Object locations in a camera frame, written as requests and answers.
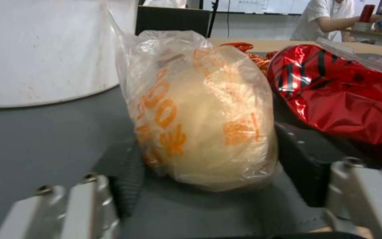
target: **screw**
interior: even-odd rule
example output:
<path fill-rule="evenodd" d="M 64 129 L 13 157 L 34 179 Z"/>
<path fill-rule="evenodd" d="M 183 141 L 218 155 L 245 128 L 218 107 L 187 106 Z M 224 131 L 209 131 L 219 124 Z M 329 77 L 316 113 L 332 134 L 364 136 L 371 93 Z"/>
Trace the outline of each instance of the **screw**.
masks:
<path fill-rule="evenodd" d="M 82 183 L 90 183 L 97 180 L 98 175 L 94 172 L 91 172 L 87 175 L 85 175 L 84 179 L 82 180 Z"/>
<path fill-rule="evenodd" d="M 43 195 L 51 194 L 52 192 L 53 192 L 53 187 L 52 186 L 44 185 L 44 186 L 40 186 L 36 190 L 36 195 L 43 196 Z"/>
<path fill-rule="evenodd" d="M 349 167 L 349 168 L 363 168 L 365 167 L 365 164 L 362 162 L 362 159 L 360 158 L 356 158 L 356 157 L 350 157 L 350 156 L 346 156 L 346 157 L 343 157 L 343 162 L 344 162 L 344 165 L 346 167 Z"/>

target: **red metallic packaging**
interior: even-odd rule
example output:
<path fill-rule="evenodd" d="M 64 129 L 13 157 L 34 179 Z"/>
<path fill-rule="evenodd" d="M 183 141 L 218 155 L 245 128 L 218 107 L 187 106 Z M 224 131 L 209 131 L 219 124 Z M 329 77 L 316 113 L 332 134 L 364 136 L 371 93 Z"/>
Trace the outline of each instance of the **red metallic packaging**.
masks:
<path fill-rule="evenodd" d="M 372 13 L 375 9 L 375 5 L 365 5 L 362 9 L 359 21 L 362 23 L 368 23 L 371 20 Z"/>
<path fill-rule="evenodd" d="M 274 56 L 267 79 L 301 121 L 352 139 L 382 162 L 382 72 L 315 45 L 295 45 Z"/>

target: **wooden desk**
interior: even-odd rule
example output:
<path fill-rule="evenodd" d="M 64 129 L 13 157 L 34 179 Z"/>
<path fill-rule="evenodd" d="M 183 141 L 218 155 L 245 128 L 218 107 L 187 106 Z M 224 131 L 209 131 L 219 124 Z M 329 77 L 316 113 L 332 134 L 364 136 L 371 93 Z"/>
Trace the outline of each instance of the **wooden desk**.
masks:
<path fill-rule="evenodd" d="M 382 45 L 382 33 L 381 32 L 364 32 L 353 29 L 341 29 L 342 32 L 350 32 L 350 36 L 355 38 L 367 38 L 375 41 L 375 45 Z"/>
<path fill-rule="evenodd" d="M 318 45 L 312 41 L 260 40 L 250 38 L 210 38 L 209 41 L 212 42 L 213 45 L 220 45 L 226 42 L 248 42 L 254 45 L 252 51 L 255 52 L 270 52 L 274 50 L 281 50 L 289 45 L 297 44 Z M 374 53 L 382 55 L 382 46 L 380 45 L 370 45 L 360 42 L 340 42 L 340 44 L 352 47 L 355 53 Z"/>

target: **wall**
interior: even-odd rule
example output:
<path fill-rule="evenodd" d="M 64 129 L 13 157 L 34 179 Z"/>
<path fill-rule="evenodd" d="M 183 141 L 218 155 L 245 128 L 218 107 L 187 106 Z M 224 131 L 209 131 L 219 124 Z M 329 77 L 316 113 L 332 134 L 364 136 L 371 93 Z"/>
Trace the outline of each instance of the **wall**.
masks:
<path fill-rule="evenodd" d="M 227 15 L 216 14 L 212 38 L 228 37 Z M 229 14 L 229 38 L 288 40 L 298 19 L 288 15 Z"/>

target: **gray table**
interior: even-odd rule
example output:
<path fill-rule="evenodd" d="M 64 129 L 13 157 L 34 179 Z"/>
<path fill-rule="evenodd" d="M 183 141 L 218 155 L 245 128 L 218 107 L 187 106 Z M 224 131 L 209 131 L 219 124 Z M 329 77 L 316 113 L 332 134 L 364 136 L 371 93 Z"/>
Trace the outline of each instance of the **gray table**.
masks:
<path fill-rule="evenodd" d="M 119 88 L 51 106 L 0 110 L 0 224 L 12 203 L 43 184 L 74 186 L 104 151 L 132 141 Z M 122 238 L 266 235 L 325 226 L 280 174 L 257 192 L 208 193 L 149 174 Z"/>

